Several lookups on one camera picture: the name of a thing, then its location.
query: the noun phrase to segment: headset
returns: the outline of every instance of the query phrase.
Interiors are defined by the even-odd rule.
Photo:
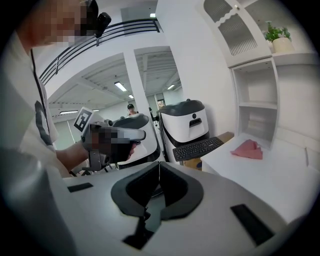
[[[96,0],[83,0],[86,4],[86,19],[80,26],[80,36],[95,36],[100,38],[111,22],[111,17],[102,12],[98,16],[99,7]]]

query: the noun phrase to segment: black curved cushion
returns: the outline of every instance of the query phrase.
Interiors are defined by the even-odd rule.
[[[188,216],[204,197],[204,189],[198,180],[166,162],[160,163],[160,186],[166,205],[161,211],[163,221]]]
[[[152,193],[159,184],[159,163],[117,181],[111,189],[111,197],[126,215],[143,217]]]

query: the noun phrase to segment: plant pot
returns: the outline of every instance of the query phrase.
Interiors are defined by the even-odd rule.
[[[295,50],[291,41],[287,37],[281,37],[272,42],[275,53],[286,53]]]

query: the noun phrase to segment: ceiling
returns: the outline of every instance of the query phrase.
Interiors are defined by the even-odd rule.
[[[146,96],[163,92],[172,84],[176,87],[181,85],[169,47],[139,49],[136,51],[136,60]],[[120,82],[127,91],[121,91],[115,82]],[[130,101],[130,94],[134,96],[123,54],[104,62],[102,66],[95,66],[67,88],[61,87],[58,92],[60,96],[49,102],[55,123],[77,117],[77,113],[60,114],[62,111],[79,111],[82,107],[104,109]]]

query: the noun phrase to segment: potted plant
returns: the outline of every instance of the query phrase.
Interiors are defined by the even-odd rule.
[[[286,27],[276,28],[271,25],[271,21],[267,22],[268,31],[263,31],[266,40],[272,42],[275,53],[292,52],[294,47],[291,43],[290,33]]]

